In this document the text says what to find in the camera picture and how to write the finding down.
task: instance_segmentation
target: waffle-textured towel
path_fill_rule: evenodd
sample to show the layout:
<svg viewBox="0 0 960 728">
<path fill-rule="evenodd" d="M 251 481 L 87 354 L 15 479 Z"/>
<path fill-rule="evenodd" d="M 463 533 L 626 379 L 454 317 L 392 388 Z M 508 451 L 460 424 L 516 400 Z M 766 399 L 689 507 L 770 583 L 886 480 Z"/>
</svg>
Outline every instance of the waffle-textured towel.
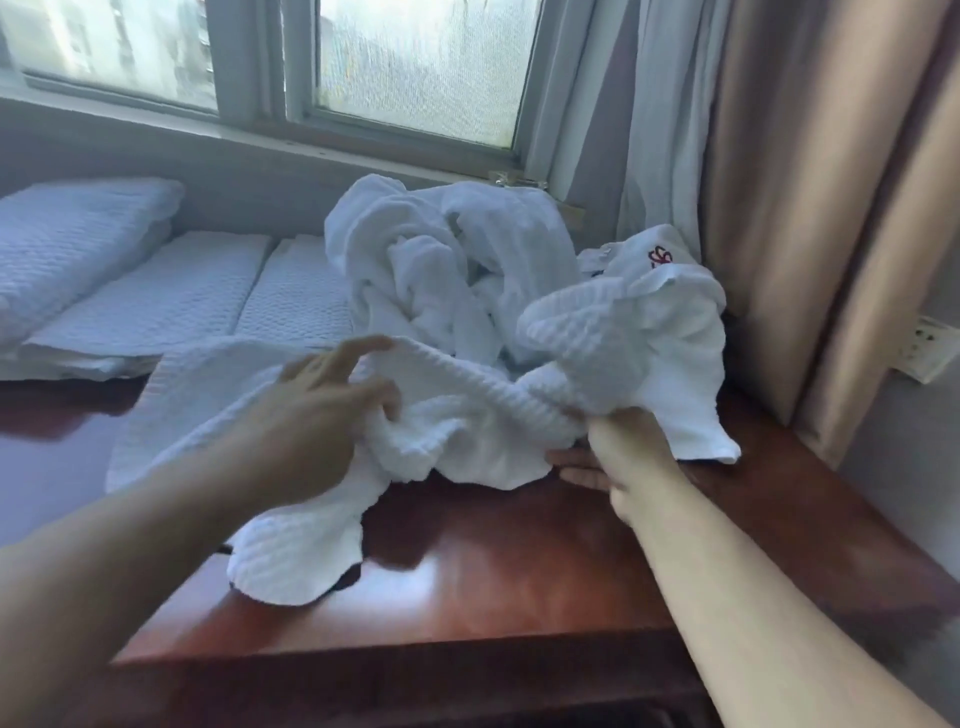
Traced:
<svg viewBox="0 0 960 728">
<path fill-rule="evenodd" d="M 739 455 L 715 409 L 723 291 L 674 229 L 611 246 L 586 266 L 599 273 L 590 278 L 579 272 L 542 193 L 397 186 L 381 179 L 355 185 L 328 218 L 327 250 L 349 276 L 358 332 L 400 336 L 360 369 L 396 380 L 401 417 L 390 423 L 370 415 L 345 484 L 260 516 L 237 534 L 228 573 L 254 598 L 302 604 L 329 589 L 359 560 L 360 516 L 390 479 L 419 479 L 436 468 L 454 481 L 514 488 L 543 476 L 544 449 L 584 433 L 569 408 L 645 405 L 678 457 Z M 452 295 L 473 300 L 454 305 Z M 477 322 L 484 326 L 470 341 Z M 295 355 L 228 339 L 164 357 L 121 434 L 110 487 L 202 447 Z"/>
<path fill-rule="evenodd" d="M 310 348 L 335 345 L 353 331 L 347 290 L 326 260 L 322 238 L 283 240 L 244 306 L 237 335 Z"/>
<path fill-rule="evenodd" d="M 0 348 L 146 258 L 161 242 L 148 229 L 182 197 L 179 182 L 129 179 L 35 184 L 0 200 Z"/>
<path fill-rule="evenodd" d="M 189 232 L 0 355 L 0 379 L 142 376 L 174 347 L 232 334 L 269 245 Z"/>
</svg>

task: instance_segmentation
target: right hand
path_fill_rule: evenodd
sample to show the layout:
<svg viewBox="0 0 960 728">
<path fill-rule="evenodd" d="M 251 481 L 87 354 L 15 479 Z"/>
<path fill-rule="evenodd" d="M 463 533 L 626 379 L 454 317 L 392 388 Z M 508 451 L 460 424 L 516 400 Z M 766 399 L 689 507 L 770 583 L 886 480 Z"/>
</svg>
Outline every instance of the right hand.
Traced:
<svg viewBox="0 0 960 728">
<path fill-rule="evenodd" d="M 547 452 L 560 478 L 610 493 L 616 515 L 630 522 L 631 486 L 647 477 L 683 476 L 663 430 L 651 412 L 622 409 L 588 420 L 590 449 Z"/>
<path fill-rule="evenodd" d="M 621 409 L 588 421 L 590 448 L 613 480 L 630 485 L 638 478 L 680 472 L 666 435 L 652 412 Z"/>
</svg>

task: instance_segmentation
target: frosted glass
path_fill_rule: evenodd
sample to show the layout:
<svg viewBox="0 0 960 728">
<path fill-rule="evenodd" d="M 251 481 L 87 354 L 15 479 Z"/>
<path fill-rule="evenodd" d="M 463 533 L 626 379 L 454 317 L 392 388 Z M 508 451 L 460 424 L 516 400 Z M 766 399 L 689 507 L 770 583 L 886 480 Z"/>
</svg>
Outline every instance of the frosted glass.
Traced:
<svg viewBox="0 0 960 728">
<path fill-rule="evenodd" d="M 204 0 L 0 0 L 17 65 L 216 109 Z"/>
<path fill-rule="evenodd" d="M 324 109 L 510 147 L 540 0 L 321 0 Z"/>
</svg>

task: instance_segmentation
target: curtain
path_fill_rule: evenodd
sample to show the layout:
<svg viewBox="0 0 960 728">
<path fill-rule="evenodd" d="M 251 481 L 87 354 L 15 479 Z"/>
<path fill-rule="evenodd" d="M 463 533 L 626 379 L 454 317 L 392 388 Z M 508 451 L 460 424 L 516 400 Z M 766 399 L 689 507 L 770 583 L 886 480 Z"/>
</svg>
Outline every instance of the curtain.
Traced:
<svg viewBox="0 0 960 728">
<path fill-rule="evenodd" d="M 701 189 L 728 373 L 842 459 L 960 227 L 960 8 L 733 0 Z"/>
<path fill-rule="evenodd" d="M 731 0 L 639 0 L 617 239 L 669 223 L 700 260 L 697 205 Z"/>
</svg>

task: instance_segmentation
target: reddish-brown wooden surface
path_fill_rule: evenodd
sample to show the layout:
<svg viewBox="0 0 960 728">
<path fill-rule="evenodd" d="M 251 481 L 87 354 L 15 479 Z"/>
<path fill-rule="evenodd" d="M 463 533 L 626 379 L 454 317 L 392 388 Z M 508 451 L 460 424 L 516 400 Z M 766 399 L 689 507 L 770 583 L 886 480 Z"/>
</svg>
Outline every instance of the reddish-brown wooden surface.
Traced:
<svg viewBox="0 0 960 728">
<path fill-rule="evenodd" d="M 98 496 L 138 391 L 0 386 L 4 541 Z M 957 613 L 960 587 L 790 432 L 736 393 L 721 416 L 743 459 L 690 472 L 805 593 L 878 649 Z M 227 557 L 213 556 L 88 688 L 73 722 L 213 724 L 213 703 L 235 725 L 386 725 L 698 688 L 601 494 L 552 478 L 512 493 L 433 478 L 393 486 L 364 527 L 359 579 L 301 608 L 231 591 Z"/>
</svg>

